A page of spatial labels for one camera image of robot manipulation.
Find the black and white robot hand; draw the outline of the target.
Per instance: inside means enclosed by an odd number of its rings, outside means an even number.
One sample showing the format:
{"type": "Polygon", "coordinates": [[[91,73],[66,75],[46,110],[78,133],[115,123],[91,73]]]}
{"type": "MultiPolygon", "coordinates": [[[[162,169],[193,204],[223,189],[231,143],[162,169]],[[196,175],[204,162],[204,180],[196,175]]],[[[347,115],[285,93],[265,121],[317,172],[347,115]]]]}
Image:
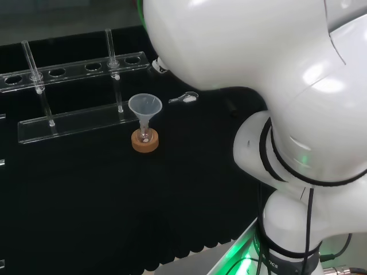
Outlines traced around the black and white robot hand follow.
{"type": "Polygon", "coordinates": [[[152,67],[160,74],[164,74],[166,72],[169,71],[169,69],[167,68],[167,66],[163,63],[163,61],[161,60],[160,57],[157,57],[153,62],[152,62],[152,67]]]}

